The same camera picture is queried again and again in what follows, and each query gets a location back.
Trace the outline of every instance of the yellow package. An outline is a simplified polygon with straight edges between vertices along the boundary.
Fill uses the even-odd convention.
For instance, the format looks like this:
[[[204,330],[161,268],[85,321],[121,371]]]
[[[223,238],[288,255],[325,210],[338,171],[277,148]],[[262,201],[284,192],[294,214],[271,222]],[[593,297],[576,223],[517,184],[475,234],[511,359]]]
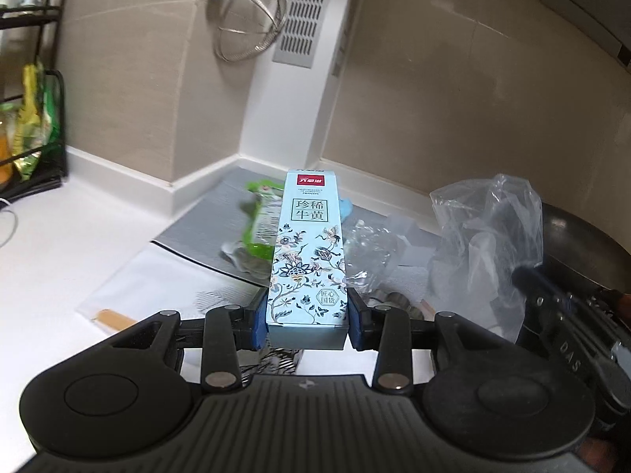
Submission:
[[[44,145],[45,138],[42,132],[42,120],[38,110],[37,97],[42,76],[41,66],[26,64],[24,66],[22,81],[24,84],[24,98],[22,107],[18,112],[18,121],[13,137],[13,155],[24,153]],[[22,180],[28,180],[37,166],[41,153],[33,153],[24,158],[17,159],[14,164],[20,172]]]

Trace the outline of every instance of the wok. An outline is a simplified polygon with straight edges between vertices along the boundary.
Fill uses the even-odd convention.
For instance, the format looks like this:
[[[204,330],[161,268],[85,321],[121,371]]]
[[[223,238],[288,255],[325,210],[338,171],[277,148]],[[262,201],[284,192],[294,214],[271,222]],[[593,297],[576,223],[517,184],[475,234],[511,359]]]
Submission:
[[[546,203],[543,271],[565,291],[586,298],[599,293],[610,304],[624,303],[631,310],[631,295],[623,296],[631,293],[631,254],[589,222]]]

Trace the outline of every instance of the plastic bag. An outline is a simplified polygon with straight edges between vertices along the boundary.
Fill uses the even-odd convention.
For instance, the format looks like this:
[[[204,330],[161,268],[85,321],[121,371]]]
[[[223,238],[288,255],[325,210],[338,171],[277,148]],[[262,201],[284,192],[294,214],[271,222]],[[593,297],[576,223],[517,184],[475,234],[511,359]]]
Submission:
[[[374,226],[358,220],[345,234],[346,286],[370,293],[392,274],[405,251],[403,240],[389,229],[392,222]]]
[[[518,265],[543,261],[541,199],[527,180],[498,174],[430,194],[442,239],[429,264],[425,300],[515,342],[525,297],[512,286]]]

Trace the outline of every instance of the metal strainer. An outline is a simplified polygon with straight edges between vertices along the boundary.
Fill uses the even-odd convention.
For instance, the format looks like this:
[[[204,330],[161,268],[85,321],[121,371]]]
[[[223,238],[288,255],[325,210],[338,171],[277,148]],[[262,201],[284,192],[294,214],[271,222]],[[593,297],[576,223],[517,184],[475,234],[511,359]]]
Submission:
[[[282,31],[286,13],[287,0],[229,0],[215,34],[215,53],[227,62],[260,55]]]

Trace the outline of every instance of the spice rack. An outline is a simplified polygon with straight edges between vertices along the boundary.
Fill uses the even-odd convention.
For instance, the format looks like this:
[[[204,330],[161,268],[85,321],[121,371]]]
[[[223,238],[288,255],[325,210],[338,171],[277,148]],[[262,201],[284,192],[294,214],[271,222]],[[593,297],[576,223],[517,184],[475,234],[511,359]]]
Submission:
[[[42,147],[37,147],[24,151],[16,156],[0,161],[0,166],[13,163],[18,158],[23,158],[33,153],[41,152],[41,157],[36,169],[29,180],[21,180],[17,169],[13,169],[13,176],[8,185],[0,190],[0,198],[10,202],[45,192],[52,188],[58,188],[62,185],[63,180],[68,175],[67,156],[65,152],[65,88],[64,79],[59,71],[55,69],[57,52],[59,48],[59,28],[64,14],[65,0],[58,0],[59,5],[51,5],[52,0],[45,0],[44,5],[36,7],[33,13],[20,14],[12,16],[10,14],[24,12],[24,7],[13,7],[8,9],[0,9],[0,30],[8,30],[11,28],[27,28],[37,27],[37,41],[35,43],[35,52],[33,60],[36,61],[42,52],[44,30],[46,25],[54,24],[55,31],[50,46],[50,55],[45,67],[45,75],[47,77],[55,77],[58,82],[58,98],[57,106],[59,112],[59,138],[50,141]],[[2,102],[9,102],[21,99],[22,95],[8,97]]]

